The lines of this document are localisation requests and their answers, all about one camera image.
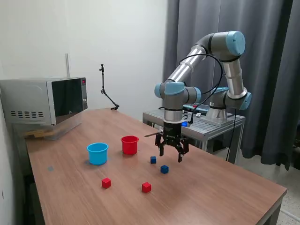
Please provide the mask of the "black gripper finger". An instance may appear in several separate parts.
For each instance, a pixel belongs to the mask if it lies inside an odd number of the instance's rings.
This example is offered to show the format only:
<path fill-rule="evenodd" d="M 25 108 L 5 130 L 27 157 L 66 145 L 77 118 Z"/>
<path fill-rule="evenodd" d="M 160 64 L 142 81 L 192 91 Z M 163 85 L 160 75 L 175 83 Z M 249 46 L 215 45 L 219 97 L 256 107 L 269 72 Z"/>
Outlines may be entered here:
<path fill-rule="evenodd" d="M 183 156 L 189 152 L 189 140 L 187 138 L 180 139 L 175 143 L 175 148 L 178 151 L 178 162 L 182 161 Z"/>
<path fill-rule="evenodd" d="M 166 135 L 163 132 L 157 132 L 155 136 L 155 145 L 159 149 L 159 156 L 164 155 L 164 146 L 167 144 Z"/>

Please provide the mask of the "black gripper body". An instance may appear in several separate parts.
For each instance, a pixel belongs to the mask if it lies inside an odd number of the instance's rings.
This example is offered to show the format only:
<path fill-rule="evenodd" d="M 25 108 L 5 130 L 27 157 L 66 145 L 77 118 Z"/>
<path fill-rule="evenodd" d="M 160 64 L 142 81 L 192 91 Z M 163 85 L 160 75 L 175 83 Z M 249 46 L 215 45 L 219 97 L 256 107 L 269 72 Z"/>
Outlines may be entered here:
<path fill-rule="evenodd" d="M 181 135 L 182 123 L 168 123 L 163 125 L 163 145 L 181 145 L 185 143 L 185 139 Z"/>

